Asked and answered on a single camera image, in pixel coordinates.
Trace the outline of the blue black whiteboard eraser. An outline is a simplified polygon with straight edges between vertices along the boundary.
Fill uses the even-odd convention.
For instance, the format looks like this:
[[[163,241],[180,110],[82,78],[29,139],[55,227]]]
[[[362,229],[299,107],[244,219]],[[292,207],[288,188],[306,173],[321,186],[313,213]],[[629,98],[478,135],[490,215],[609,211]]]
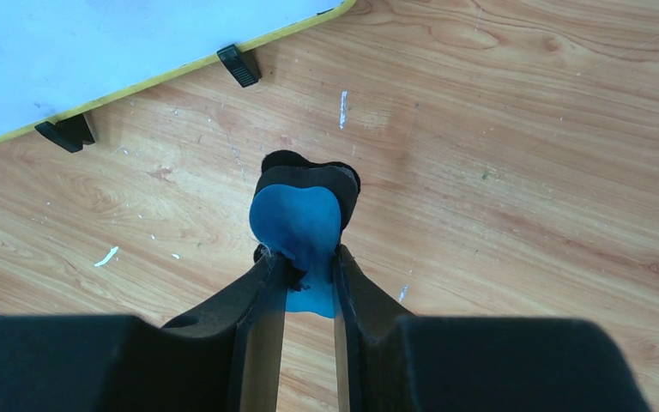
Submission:
[[[291,264],[288,312],[334,317],[331,264],[360,188],[359,174],[340,161],[316,163],[285,149],[263,158],[249,223],[261,249]]]

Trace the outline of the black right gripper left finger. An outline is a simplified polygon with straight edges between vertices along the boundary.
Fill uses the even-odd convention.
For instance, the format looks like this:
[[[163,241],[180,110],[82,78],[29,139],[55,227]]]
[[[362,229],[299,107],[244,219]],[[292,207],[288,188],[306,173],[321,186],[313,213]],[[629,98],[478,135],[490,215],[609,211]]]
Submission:
[[[156,327],[135,315],[0,315],[0,411],[273,411],[287,260],[261,257]]]

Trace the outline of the yellow-framed whiteboard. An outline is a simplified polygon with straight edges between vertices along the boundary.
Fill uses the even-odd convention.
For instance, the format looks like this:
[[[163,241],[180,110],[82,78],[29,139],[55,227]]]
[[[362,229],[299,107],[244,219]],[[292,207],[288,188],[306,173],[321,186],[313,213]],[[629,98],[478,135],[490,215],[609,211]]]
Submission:
[[[0,1],[0,142],[331,20],[349,1]]]

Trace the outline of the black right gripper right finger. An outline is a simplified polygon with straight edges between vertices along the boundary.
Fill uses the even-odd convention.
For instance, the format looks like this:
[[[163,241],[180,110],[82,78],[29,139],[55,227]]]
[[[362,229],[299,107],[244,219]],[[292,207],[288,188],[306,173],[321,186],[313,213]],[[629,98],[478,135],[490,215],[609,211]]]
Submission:
[[[579,318],[416,315],[332,262],[343,411],[646,411],[624,355]]]

